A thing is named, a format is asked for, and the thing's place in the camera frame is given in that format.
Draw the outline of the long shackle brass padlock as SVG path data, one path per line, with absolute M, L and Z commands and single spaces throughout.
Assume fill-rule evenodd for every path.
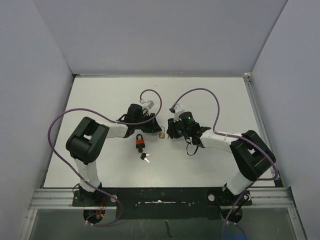
M 161 131 L 159 132 L 158 137 L 160 139 L 166 138 L 166 128 L 164 126 L 161 126 Z

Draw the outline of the orange black padlock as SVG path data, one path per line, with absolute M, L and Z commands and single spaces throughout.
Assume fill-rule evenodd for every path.
M 143 138 L 142 134 L 137 134 L 136 135 L 136 141 L 135 141 L 135 146 L 136 149 L 138 149 L 138 151 L 141 153 L 143 151 L 143 149 L 146 147 L 145 145 L 145 140 Z

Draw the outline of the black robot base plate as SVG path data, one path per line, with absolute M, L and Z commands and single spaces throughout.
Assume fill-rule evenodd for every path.
M 240 221 L 242 207 L 252 205 L 250 192 L 240 196 L 224 187 L 104 187 L 93 193 L 76 190 L 72 200 L 72 206 L 84 208 L 85 217 L 95 214 L 94 220 L 108 207 L 123 220 L 220 220 L 233 205 L 230 219 Z

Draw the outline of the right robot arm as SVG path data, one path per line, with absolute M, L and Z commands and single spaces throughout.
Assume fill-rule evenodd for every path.
M 223 200 L 230 205 L 241 198 L 241 193 L 270 168 L 276 169 L 276 158 L 265 142 L 253 130 L 242 134 L 216 132 L 200 126 L 190 111 L 170 109 L 174 114 L 168 119 L 167 134 L 171 139 L 183 137 L 187 145 L 198 148 L 218 149 L 230 153 L 238 167 L 236 175 L 229 180 L 222 192 Z

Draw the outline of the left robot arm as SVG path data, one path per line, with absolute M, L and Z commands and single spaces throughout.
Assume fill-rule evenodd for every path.
M 127 113 L 118 120 L 119 123 L 100 124 L 90 117 L 84 117 L 66 142 L 66 150 L 74 159 L 79 174 L 82 176 L 79 188 L 84 191 L 84 200 L 95 206 L 100 203 L 102 193 L 98 177 L 96 160 L 100 155 L 106 139 L 128 138 L 140 130 L 144 133 L 159 133 L 155 114 L 151 112 L 152 100 L 132 103 Z

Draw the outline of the black headed key bunch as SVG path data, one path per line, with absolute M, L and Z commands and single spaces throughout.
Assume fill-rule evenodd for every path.
M 142 148 L 138 149 L 138 153 L 140 154 L 140 159 L 147 162 L 148 164 L 150 163 L 149 157 L 151 157 L 152 155 L 149 153 L 145 153 L 144 150 Z

